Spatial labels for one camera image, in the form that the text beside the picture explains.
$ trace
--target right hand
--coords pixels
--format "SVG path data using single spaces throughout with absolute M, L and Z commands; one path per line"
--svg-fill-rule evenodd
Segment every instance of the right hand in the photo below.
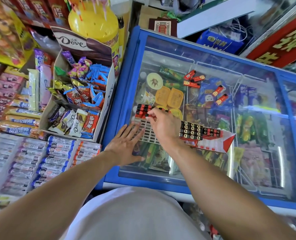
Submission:
M 158 141 L 165 150 L 171 149 L 174 142 L 180 141 L 180 119 L 158 108 L 148 111 L 148 114 L 157 117 L 156 121 L 152 117 L 146 117 L 146 120 L 150 122 Z

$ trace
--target chest freezer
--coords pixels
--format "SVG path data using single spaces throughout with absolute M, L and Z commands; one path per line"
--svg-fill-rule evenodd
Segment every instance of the chest freezer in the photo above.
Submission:
M 192 70 L 203 79 L 201 88 L 183 85 Z M 224 91 L 213 96 L 219 85 Z M 228 99 L 214 106 L 224 95 Z M 275 211 L 296 211 L 296 74 L 135 27 L 103 147 L 136 119 L 138 104 L 235 133 L 227 153 L 197 153 Z M 146 160 L 112 168 L 103 188 L 142 186 L 193 201 L 180 169 L 153 135 L 139 141 L 133 154 Z

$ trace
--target red sign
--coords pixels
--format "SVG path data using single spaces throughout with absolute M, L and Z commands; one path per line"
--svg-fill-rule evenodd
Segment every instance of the red sign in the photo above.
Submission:
M 296 60 L 296 18 L 264 40 L 248 59 L 283 68 Z

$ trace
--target hand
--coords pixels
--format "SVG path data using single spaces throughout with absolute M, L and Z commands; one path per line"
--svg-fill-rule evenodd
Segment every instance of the hand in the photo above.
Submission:
M 116 165 L 118 166 L 124 166 L 136 161 L 145 160 L 144 157 L 132 155 L 134 145 L 139 141 L 145 132 L 144 129 L 141 130 L 138 135 L 132 139 L 132 137 L 138 131 L 140 124 L 137 124 L 132 129 L 134 125 L 134 122 L 132 122 L 129 126 L 124 125 L 104 150 L 105 152 L 112 153 L 111 156 L 114 157 L 114 160 L 116 160 Z
M 156 121 L 152 117 L 146 117 L 146 120 L 150 122 L 158 141 L 166 151 L 171 150 L 173 143 L 180 141 L 180 119 L 158 108 L 148 111 L 148 114 L 157 117 Z

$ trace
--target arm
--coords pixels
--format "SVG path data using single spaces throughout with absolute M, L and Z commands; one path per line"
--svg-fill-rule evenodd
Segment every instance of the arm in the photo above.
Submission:
M 202 212 L 224 239 L 296 239 L 296 232 L 258 198 L 179 139 L 179 119 L 158 109 L 148 113 L 157 117 L 156 121 L 146 118 L 157 139 L 179 166 Z
M 141 161 L 132 156 L 141 131 L 124 125 L 105 151 L 28 193 L 0 211 L 0 239 L 58 240 L 74 220 L 86 197 L 116 165 Z

